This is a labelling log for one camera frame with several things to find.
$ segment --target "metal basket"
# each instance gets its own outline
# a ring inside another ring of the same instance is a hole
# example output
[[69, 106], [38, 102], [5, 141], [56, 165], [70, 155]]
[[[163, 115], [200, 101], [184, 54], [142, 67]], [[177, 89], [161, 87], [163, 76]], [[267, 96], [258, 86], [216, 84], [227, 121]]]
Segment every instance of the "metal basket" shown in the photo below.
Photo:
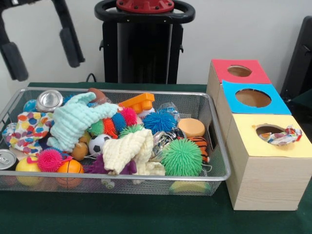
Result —
[[[24, 104], [48, 88], [26, 88], [16, 92], [3, 112], [0, 114], [0, 129], [7, 124], [17, 122], [18, 114], [22, 113]], [[84, 93], [85, 89], [61, 89], [62, 95]], [[146, 91], [102, 90], [113, 102], [119, 103]], [[153, 92], [157, 109], [161, 104], [172, 101], [181, 113], [181, 117], [199, 119], [206, 127], [205, 138], [211, 143], [208, 147], [210, 156], [209, 167], [203, 166], [202, 172], [196, 177], [182, 176], [140, 176], [140, 175], [102, 175], [72, 173], [33, 173], [0, 171], [0, 190], [9, 191], [50, 191], [77, 193], [113, 193], [113, 194], [152, 194], [152, 195], [209, 195], [217, 190], [220, 183], [230, 176], [228, 156], [221, 137], [212, 99], [204, 93]], [[4, 140], [0, 140], [0, 148], [8, 149]], [[84, 165], [92, 163], [84, 159]], [[25, 186], [18, 182], [17, 177], [32, 182], [39, 180], [35, 186]]]

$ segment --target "black cable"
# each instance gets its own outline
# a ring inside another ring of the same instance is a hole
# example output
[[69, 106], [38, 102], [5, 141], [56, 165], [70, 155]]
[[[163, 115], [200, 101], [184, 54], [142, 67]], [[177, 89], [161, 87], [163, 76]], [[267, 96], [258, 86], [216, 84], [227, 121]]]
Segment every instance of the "black cable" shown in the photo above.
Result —
[[90, 73], [88, 75], [86, 82], [89, 82], [90, 77], [93, 77], [94, 82], [97, 82], [97, 78], [96, 78], [96, 76], [93, 73]]

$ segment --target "wooden box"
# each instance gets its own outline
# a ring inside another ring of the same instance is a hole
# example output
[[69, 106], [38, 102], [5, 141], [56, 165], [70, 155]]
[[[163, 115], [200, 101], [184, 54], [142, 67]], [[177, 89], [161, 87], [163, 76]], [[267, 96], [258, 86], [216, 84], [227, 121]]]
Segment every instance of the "wooden box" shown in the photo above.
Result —
[[271, 84], [243, 84], [223, 81], [216, 111], [225, 142], [232, 113], [290, 115], [278, 92]]
[[300, 129], [291, 115], [233, 114], [227, 186], [234, 210], [297, 209], [312, 175], [309, 139], [303, 133], [299, 141], [276, 146], [258, 136], [281, 132], [291, 124]]
[[213, 59], [210, 64], [207, 94], [216, 105], [223, 80], [233, 83], [271, 84], [257, 60]]

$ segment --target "green tablecloth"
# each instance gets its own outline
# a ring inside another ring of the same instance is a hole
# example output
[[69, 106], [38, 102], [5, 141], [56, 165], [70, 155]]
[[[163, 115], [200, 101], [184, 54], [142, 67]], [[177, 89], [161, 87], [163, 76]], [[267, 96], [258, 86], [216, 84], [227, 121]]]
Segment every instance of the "green tablecloth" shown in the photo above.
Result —
[[[204, 85], [30, 83], [36, 87], [205, 92]], [[233, 211], [226, 184], [212, 197], [0, 192], [0, 233], [311, 234], [312, 184], [295, 212]]]

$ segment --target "soda can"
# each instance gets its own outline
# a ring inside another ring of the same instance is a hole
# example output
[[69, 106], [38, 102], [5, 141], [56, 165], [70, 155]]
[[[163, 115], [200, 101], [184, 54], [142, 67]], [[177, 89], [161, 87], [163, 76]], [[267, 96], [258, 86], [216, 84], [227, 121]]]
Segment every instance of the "soda can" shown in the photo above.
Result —
[[37, 98], [36, 109], [39, 112], [54, 112], [63, 104], [63, 96], [57, 90], [47, 90]]
[[0, 150], [0, 171], [14, 171], [18, 162], [14, 153], [9, 150]]

